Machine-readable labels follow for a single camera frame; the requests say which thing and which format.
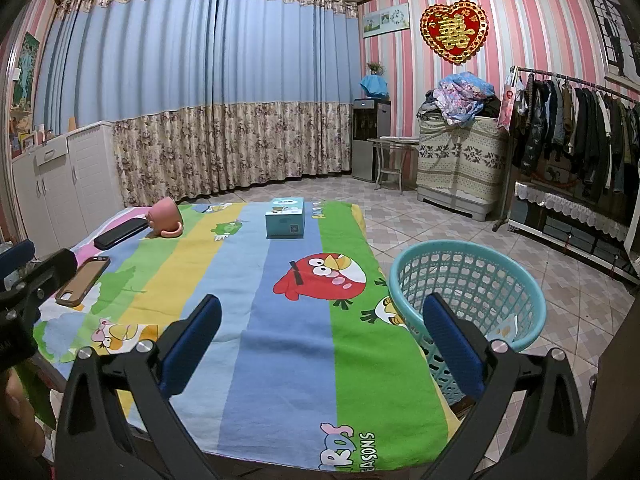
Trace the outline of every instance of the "blue tissue box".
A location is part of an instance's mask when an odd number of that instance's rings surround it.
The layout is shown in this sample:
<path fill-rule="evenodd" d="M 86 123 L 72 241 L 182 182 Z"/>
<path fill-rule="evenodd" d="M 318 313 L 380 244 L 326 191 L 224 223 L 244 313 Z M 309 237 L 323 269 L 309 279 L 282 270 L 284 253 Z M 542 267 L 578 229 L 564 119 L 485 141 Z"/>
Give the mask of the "blue tissue box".
<path fill-rule="evenodd" d="M 274 198 L 265 214 L 267 238 L 302 238 L 305 234 L 305 199 Z"/>

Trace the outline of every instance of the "pink mug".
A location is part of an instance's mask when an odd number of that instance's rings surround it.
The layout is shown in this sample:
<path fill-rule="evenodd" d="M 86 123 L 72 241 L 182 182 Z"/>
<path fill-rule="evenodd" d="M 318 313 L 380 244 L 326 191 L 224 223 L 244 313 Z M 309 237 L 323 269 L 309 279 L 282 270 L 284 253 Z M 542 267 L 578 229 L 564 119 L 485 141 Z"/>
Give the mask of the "pink mug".
<path fill-rule="evenodd" d="M 182 215 L 173 199 L 165 196 L 151 206 L 146 212 L 149 227 L 154 230 L 156 236 L 162 238 L 175 238 L 182 234 Z"/>

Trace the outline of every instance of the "light blue basket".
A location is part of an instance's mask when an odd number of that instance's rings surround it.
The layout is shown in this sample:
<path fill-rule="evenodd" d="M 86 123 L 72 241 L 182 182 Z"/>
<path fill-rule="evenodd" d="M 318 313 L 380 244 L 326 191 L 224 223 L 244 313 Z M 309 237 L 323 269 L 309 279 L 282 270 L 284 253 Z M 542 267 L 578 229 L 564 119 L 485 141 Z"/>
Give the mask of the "light blue basket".
<path fill-rule="evenodd" d="M 511 343 L 516 352 L 531 345 L 545 325 L 545 297 L 536 280 L 508 256 L 471 242 L 415 244 L 395 259 L 388 282 L 398 313 L 425 349 L 431 375 L 450 405 L 464 394 L 422 322 L 426 296 L 439 293 L 458 317 L 472 321 L 483 334 L 516 314 L 518 334 Z"/>

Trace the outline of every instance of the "red cartoon bird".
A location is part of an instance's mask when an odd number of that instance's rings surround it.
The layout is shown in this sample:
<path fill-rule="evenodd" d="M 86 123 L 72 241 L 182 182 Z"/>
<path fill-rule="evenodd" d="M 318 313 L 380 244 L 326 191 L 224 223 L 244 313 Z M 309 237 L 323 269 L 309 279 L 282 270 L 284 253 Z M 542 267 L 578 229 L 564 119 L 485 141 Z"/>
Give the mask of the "red cartoon bird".
<path fill-rule="evenodd" d="M 318 300 L 335 300 L 335 306 L 347 310 L 353 303 L 349 300 L 367 284 L 360 266 L 344 254 L 312 254 L 289 265 L 291 268 L 273 285 L 273 291 L 291 301 L 297 301 L 302 294 Z"/>

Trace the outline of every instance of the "tiled floor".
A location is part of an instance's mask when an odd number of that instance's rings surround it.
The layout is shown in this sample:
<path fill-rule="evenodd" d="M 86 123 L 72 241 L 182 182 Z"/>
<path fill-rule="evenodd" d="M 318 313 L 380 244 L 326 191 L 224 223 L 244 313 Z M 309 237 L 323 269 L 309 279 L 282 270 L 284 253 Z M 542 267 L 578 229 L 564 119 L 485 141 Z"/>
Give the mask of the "tiled floor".
<path fill-rule="evenodd" d="M 460 214 L 417 201 L 415 191 L 374 190 L 373 184 L 349 176 L 303 178 L 236 190 L 196 202 L 265 202 L 274 196 L 303 196 L 306 200 L 344 200 L 360 206 L 367 224 L 367 239 L 383 272 L 407 247 L 442 238 L 471 240 L 508 254 L 520 262 L 541 285 L 547 302 L 546 324 L 526 352 L 546 354 L 553 346 L 566 351 L 578 386 L 583 410 L 589 402 L 588 381 L 598 358 L 613 338 L 634 298 L 628 285 L 599 270 L 549 248 L 533 238 L 492 222 L 477 222 Z M 496 438 L 486 452 L 485 465 L 498 460 L 511 434 L 523 394 L 514 394 Z M 245 476 L 263 477 L 260 472 Z"/>

